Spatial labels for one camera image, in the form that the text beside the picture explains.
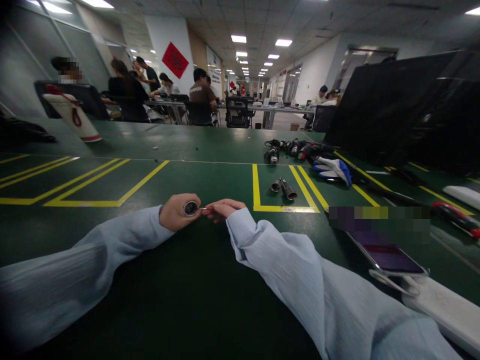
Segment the light blue sleeve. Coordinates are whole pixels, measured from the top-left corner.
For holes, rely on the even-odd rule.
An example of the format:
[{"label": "light blue sleeve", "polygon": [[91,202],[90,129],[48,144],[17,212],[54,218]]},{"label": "light blue sleeve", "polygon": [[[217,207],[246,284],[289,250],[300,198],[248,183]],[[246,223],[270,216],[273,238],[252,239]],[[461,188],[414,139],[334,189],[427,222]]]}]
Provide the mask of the light blue sleeve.
[{"label": "light blue sleeve", "polygon": [[171,237],[160,226],[161,208],[111,219],[69,250],[1,268],[2,321],[17,351],[57,336],[107,295],[121,264]]},{"label": "light blue sleeve", "polygon": [[260,273],[324,360],[460,359],[431,318],[322,258],[308,236],[257,224],[247,208],[227,226],[237,261]]}]

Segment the white cup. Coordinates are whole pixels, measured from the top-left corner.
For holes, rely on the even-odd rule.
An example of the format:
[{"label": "white cup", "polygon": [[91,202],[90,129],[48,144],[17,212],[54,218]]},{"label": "white cup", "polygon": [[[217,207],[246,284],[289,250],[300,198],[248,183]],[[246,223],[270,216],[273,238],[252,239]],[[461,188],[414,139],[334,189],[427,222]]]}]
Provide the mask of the white cup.
[{"label": "white cup", "polygon": [[82,108],[68,100],[70,99],[76,102],[77,99],[75,99],[75,97],[70,94],[64,94],[68,99],[62,95],[44,94],[42,96],[53,106],[57,113],[61,115],[84,143],[94,143],[102,140],[102,137],[85,115]]}]

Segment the table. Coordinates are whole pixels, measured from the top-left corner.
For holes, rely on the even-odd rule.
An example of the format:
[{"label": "table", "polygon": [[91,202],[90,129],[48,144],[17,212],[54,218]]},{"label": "table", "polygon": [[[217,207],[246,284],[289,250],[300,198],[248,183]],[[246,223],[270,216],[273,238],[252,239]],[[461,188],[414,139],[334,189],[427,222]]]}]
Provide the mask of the table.
[{"label": "table", "polygon": [[[244,202],[256,221],[268,220],[281,232],[307,234],[324,258],[399,297],[369,276],[359,250],[345,234],[329,227],[323,213],[326,204],[369,206],[374,201],[387,206],[383,198],[325,183],[305,163],[283,153],[278,166],[263,163],[265,141],[293,137],[321,141],[324,134],[93,121],[103,141],[85,144],[61,119],[30,121],[43,126],[58,143],[28,143],[0,152],[0,266],[68,249],[108,219],[164,204],[173,194],[192,192],[202,204],[223,198]],[[384,170],[340,154],[360,169]],[[5,177],[39,166],[14,180],[40,173],[4,186],[12,181]],[[469,184],[432,169],[408,168],[438,194],[446,184]],[[369,176],[420,201],[436,199],[389,175]],[[278,177],[297,189],[295,206],[270,192],[270,184]],[[75,187],[80,188],[57,199]],[[457,253],[474,250],[460,230],[436,220],[432,224],[458,239],[455,244],[446,242]],[[429,268],[435,280],[480,305],[478,273],[445,243],[430,239],[421,245],[399,246]],[[105,299],[27,358],[84,359],[91,354],[116,359],[198,354],[229,359],[251,354],[271,359],[320,358],[306,331],[260,275],[236,262],[226,226],[205,218],[122,265]]]},{"label": "table", "polygon": [[[227,105],[226,104],[221,104],[219,109],[226,109]],[[239,108],[243,109],[244,106],[229,106],[229,108]],[[251,104],[248,105],[248,110],[250,111],[263,111],[263,112],[268,112],[269,113],[269,119],[268,119],[268,125],[267,129],[272,130],[274,126],[274,121],[275,121],[275,113],[292,113],[292,114],[315,114],[315,112],[312,109],[294,109],[294,108],[289,108],[289,107],[271,107],[271,106],[253,106]]]}]

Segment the person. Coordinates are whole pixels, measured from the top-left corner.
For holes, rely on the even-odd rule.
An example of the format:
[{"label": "person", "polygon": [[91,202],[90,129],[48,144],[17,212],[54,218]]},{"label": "person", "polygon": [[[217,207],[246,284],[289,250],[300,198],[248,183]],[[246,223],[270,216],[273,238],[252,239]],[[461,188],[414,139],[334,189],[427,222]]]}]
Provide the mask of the person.
[{"label": "person", "polygon": [[207,84],[207,72],[198,67],[193,71],[195,83],[190,88],[190,101],[193,103],[210,103],[212,113],[218,108],[214,92]]},{"label": "person", "polygon": [[136,98],[143,102],[149,99],[140,82],[130,75],[127,66],[122,60],[112,59],[110,63],[116,77],[108,79],[108,92],[114,96]]},{"label": "person", "polygon": [[140,66],[139,62],[137,60],[135,60],[133,62],[133,71],[136,72],[136,74],[138,75],[138,77],[141,79],[141,80],[147,80],[145,78],[145,70],[142,69],[142,67]]},{"label": "person", "polygon": [[78,64],[68,57],[55,56],[50,63],[58,71],[59,84],[78,84],[83,78]]},{"label": "person", "polygon": [[312,99],[310,106],[313,107],[313,106],[318,106],[318,105],[322,105],[323,103],[325,103],[327,101],[327,99],[325,97],[325,94],[327,93],[328,90],[329,90],[329,88],[326,87],[325,85],[323,85],[320,88],[320,91],[318,92],[318,95],[315,95],[315,97]]},{"label": "person", "polygon": [[155,95],[159,95],[160,93],[167,94],[167,95],[180,95],[180,89],[177,85],[174,84],[172,80],[168,77],[168,75],[164,72],[160,74],[161,80],[161,88],[153,91],[150,94],[150,97],[153,98]]},{"label": "person", "polygon": [[217,91],[215,90],[215,88],[212,86],[212,78],[210,76],[207,76],[206,77],[206,83],[207,85],[210,87],[210,89],[213,91],[213,94],[215,95],[215,99],[216,100],[220,100],[220,97],[219,95],[217,94]]},{"label": "person", "polygon": [[340,103],[340,99],[340,89],[332,90],[328,97],[328,101],[325,101],[322,106],[337,106]]},{"label": "person", "polygon": [[154,92],[155,90],[157,90],[160,87],[160,81],[154,68],[151,66],[148,66],[145,60],[140,56],[136,57],[136,62],[140,65],[142,69],[145,69],[145,72],[146,72],[147,79],[142,81],[147,83],[150,86],[151,92]]},{"label": "person", "polygon": [[307,235],[256,222],[243,202],[232,199],[185,216],[190,201],[200,208],[196,194],[173,195],[165,205],[96,226],[68,250],[1,268],[2,320],[11,344],[23,353],[56,337],[107,295],[121,264],[203,215],[214,224],[226,221],[235,259],[259,273],[322,359],[460,358],[433,319],[322,258]]},{"label": "person", "polygon": [[146,92],[148,95],[150,95],[150,86],[148,86],[145,82],[142,81],[142,78],[139,76],[139,73],[136,72],[135,70],[130,70],[128,73],[130,74],[130,76],[131,76],[132,78],[134,78],[135,80],[137,80],[137,81],[140,83],[140,85],[141,85],[141,87],[143,88],[143,90],[145,90],[145,92]]}]

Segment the red diamond decoration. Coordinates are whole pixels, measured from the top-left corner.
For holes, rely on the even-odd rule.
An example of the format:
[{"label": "red diamond decoration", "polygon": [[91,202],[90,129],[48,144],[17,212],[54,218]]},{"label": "red diamond decoration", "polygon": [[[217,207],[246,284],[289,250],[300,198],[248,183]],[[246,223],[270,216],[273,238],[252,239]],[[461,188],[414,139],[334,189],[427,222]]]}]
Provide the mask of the red diamond decoration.
[{"label": "red diamond decoration", "polygon": [[181,78],[189,62],[172,42],[168,44],[161,61],[177,78]]}]

